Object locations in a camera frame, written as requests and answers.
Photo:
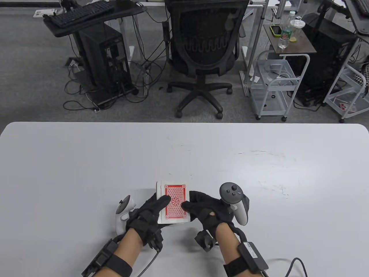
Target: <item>floor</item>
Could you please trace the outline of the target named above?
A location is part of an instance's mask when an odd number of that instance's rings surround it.
[[[318,3],[314,0],[301,8],[300,15],[307,10],[314,12]],[[183,117],[174,117],[175,107],[187,92],[174,89],[172,94],[165,91],[166,83],[170,80],[186,80],[187,78],[170,66],[166,66],[160,81],[154,85],[149,97],[142,103],[129,103],[126,99],[119,99],[109,109],[95,113],[92,110],[68,111],[62,104],[67,100],[77,100],[83,105],[91,106],[86,97],[68,95],[64,92],[64,85],[68,81],[68,71],[64,64],[73,51],[68,37],[55,38],[42,19],[33,18],[34,8],[1,8],[0,9],[0,133],[5,126],[14,121],[89,121],[89,122],[256,122],[250,99],[244,96],[239,70],[244,69],[241,57],[234,68],[222,77],[210,76],[208,81],[221,80],[233,84],[233,94],[226,95],[225,91],[216,91],[215,97],[224,108],[221,121],[215,118],[215,110],[202,99],[196,99],[183,110]],[[150,7],[153,18],[162,21],[166,18],[160,7]],[[147,14],[140,14],[139,25],[145,46],[146,57],[162,40],[161,24],[153,22]],[[254,17],[247,18],[243,26],[249,34]],[[344,16],[337,15],[335,21],[352,28]],[[132,27],[132,20],[127,21],[127,38],[130,45],[137,45]],[[242,43],[247,45],[247,37]],[[267,47],[264,30],[258,43],[258,52]],[[364,49],[361,55],[367,55]],[[158,63],[163,66],[164,59]],[[138,70],[133,68],[133,75]],[[77,85],[69,87],[70,91],[77,89]],[[292,108],[287,119],[288,123],[337,123],[338,114],[329,107],[322,107],[317,112]],[[262,117],[261,123],[281,123],[280,117]],[[360,123],[369,127],[369,113],[363,113],[346,120],[347,123]]]

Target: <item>black computer case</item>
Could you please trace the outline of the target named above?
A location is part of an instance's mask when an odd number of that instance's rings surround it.
[[[309,66],[297,93],[297,98],[306,106],[310,100],[323,100],[357,38],[356,34],[327,19],[315,29],[318,17],[311,13],[303,18],[306,22],[303,31],[317,51],[310,55]],[[288,61],[294,73],[300,75],[305,58],[288,57]]]
[[[89,67],[91,83],[96,86],[94,93],[97,103],[111,99],[120,90],[132,86],[130,69],[122,34],[101,23],[79,31]]]

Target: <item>hand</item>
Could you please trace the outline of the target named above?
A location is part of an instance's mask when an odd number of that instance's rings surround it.
[[[198,218],[205,230],[215,238],[215,231],[220,223],[232,225],[233,213],[230,205],[199,191],[190,191],[190,201],[182,203],[182,209],[189,212],[191,221]]]
[[[163,195],[156,199],[156,193],[151,196],[139,209],[134,209],[129,213],[126,230],[133,228],[140,236],[144,245],[146,245],[157,230],[165,225],[158,225],[159,212],[170,202],[168,195]]]

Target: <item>water bottle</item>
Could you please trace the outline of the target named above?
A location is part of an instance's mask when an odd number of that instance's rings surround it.
[[[278,47],[282,50],[284,50],[290,43],[290,38],[294,26],[294,20],[295,20],[295,12],[290,11],[288,18],[284,21],[284,23],[281,26],[282,33],[280,34]]]

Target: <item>keyboard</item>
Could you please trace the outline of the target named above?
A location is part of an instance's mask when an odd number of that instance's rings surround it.
[[[359,7],[361,15],[369,17],[369,0],[353,0]]]
[[[59,14],[57,16],[50,16],[51,22],[60,28],[66,28],[76,23],[80,23],[113,10],[114,7],[111,3],[105,0],[100,0],[92,4],[85,5],[83,7],[75,8],[66,13]]]

